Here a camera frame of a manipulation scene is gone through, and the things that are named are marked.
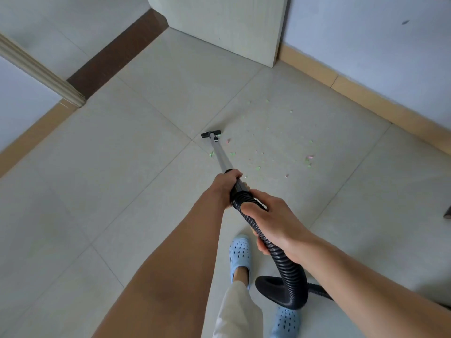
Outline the white trouser leg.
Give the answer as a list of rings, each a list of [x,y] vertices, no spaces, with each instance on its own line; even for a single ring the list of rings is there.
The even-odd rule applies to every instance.
[[[232,282],[226,291],[212,338],[263,338],[262,310],[243,282]]]

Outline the scattered coloured paper scraps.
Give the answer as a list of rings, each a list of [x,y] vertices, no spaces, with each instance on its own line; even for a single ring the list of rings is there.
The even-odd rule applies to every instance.
[[[221,146],[244,179],[254,175],[260,178],[265,171],[270,178],[284,180],[296,174],[298,168],[311,169],[317,157],[315,140],[290,126],[295,124],[295,114],[293,106],[276,106],[268,97],[235,99],[208,123],[203,133],[222,131]],[[217,159],[209,139],[199,138],[210,157]]]

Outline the person's left hand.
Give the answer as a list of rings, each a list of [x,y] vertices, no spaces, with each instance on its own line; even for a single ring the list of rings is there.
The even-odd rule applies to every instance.
[[[219,204],[220,208],[225,210],[231,206],[230,192],[235,183],[236,181],[227,180],[227,173],[220,173],[215,177],[206,193]]]

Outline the tan baseboard strip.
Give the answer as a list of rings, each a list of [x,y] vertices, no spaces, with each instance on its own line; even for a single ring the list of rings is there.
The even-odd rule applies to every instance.
[[[378,95],[289,45],[280,44],[278,59],[451,156],[451,130]]]
[[[19,163],[53,130],[69,118],[78,107],[62,99],[23,134],[0,152],[0,178]]]

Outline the person's right hand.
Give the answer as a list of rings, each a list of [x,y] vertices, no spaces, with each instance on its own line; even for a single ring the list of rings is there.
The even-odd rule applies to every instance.
[[[253,218],[262,234],[297,264],[302,263],[303,247],[314,241],[314,234],[295,216],[286,202],[257,189],[252,196],[266,206],[269,218]]]

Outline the light blue clog shoe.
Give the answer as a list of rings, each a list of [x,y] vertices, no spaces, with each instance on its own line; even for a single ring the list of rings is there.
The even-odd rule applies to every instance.
[[[252,252],[250,238],[245,234],[236,236],[229,246],[230,279],[234,282],[234,275],[238,268],[245,268],[247,281],[245,286],[250,289],[252,283]]]
[[[300,333],[300,315],[298,311],[278,307],[270,338],[297,338]]]

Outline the light wooden door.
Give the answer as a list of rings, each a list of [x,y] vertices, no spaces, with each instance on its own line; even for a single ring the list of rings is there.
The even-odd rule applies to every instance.
[[[148,0],[169,27],[267,67],[280,44],[287,0]]]

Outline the person's right forearm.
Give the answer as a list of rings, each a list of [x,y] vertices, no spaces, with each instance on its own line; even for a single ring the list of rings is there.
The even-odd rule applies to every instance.
[[[451,311],[309,235],[296,258],[367,338],[451,338]]]

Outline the cream moulded door frame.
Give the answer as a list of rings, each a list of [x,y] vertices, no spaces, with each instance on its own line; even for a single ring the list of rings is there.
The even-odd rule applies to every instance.
[[[34,57],[0,32],[0,56],[36,79],[59,96],[80,108],[85,105],[86,98],[69,82],[53,73]]]

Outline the dark brown door threshold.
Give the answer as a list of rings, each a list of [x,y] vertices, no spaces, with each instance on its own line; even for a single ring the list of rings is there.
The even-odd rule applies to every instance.
[[[85,99],[93,96],[169,27],[161,13],[150,9],[67,79]]]

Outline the silver vacuum wand with nozzle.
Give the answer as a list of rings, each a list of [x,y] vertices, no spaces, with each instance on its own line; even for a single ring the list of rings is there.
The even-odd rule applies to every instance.
[[[221,143],[220,143],[221,135],[222,135],[221,130],[211,130],[211,131],[202,133],[201,138],[209,139],[211,146],[213,148],[213,151],[214,151],[215,155],[217,156],[217,160],[221,167],[221,171],[223,173],[228,173],[231,170],[233,170],[234,168],[232,166],[231,161],[227,157],[225,151],[223,150],[223,147],[221,146]],[[250,195],[250,192],[248,191],[245,184],[241,181],[240,178],[237,178],[237,181],[236,181],[234,187],[232,188],[232,191],[230,192],[231,196],[232,196],[232,198],[234,198],[235,194],[243,193],[243,192],[248,193]]]

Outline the person's left forearm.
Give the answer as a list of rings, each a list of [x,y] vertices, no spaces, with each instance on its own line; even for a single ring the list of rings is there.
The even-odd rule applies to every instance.
[[[93,338],[200,338],[229,192],[207,189],[144,261]]]

